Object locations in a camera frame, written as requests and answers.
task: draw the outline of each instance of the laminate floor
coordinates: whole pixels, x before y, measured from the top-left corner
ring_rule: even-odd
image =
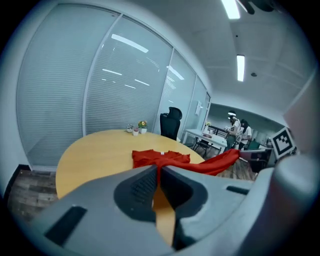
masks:
[[[199,147],[196,152],[200,156],[204,154]],[[211,147],[204,159],[212,158],[217,153],[218,150]],[[256,179],[250,165],[239,159],[218,176],[249,181]],[[11,188],[7,206],[14,215],[29,222],[57,199],[55,172],[21,170]]]

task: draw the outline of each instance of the desk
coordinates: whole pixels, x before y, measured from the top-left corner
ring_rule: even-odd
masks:
[[[118,174],[133,168],[132,150],[175,151],[190,154],[190,162],[203,158],[187,146],[164,136],[147,132],[133,136],[124,130],[106,130],[78,139],[63,153],[56,171],[58,198],[62,198],[85,182]],[[168,244],[172,242],[175,212],[161,189],[154,194],[153,210],[156,228]]]
[[[203,132],[201,130],[197,130],[197,129],[185,130],[185,134],[182,142],[183,144],[186,143],[188,135],[197,137],[201,140],[211,143],[213,147],[219,149],[219,154],[222,154],[225,148],[227,147],[227,140],[225,138],[215,134],[210,134],[212,138],[208,138],[203,136]]]

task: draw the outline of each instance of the red fabric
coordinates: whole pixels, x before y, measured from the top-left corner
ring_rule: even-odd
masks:
[[[153,149],[145,151],[132,151],[133,168],[157,165],[157,180],[160,182],[160,170],[164,166],[175,166],[196,173],[217,175],[229,166],[233,165],[239,158],[239,150],[230,149],[207,161],[201,163],[190,163],[189,154],[180,154],[174,151],[168,151],[164,154]]]

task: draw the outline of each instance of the person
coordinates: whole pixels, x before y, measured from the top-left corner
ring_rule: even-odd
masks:
[[[251,140],[252,138],[251,127],[249,126],[248,122],[244,119],[241,120],[241,129],[242,139],[239,144],[239,150],[241,150],[248,143],[248,140]]]
[[[226,139],[226,151],[231,149],[234,143],[236,142],[237,135],[241,132],[240,121],[236,118],[235,115],[230,115],[231,127],[226,127],[225,131],[228,132],[228,137]]]

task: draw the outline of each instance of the white ceiling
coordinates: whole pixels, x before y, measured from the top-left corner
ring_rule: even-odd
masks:
[[[217,93],[283,112],[316,65],[308,40],[286,13],[253,6],[255,14],[250,15],[238,5],[240,19],[229,20],[221,0],[132,1],[163,19],[185,40]],[[246,57],[243,82],[237,81],[237,54]]]

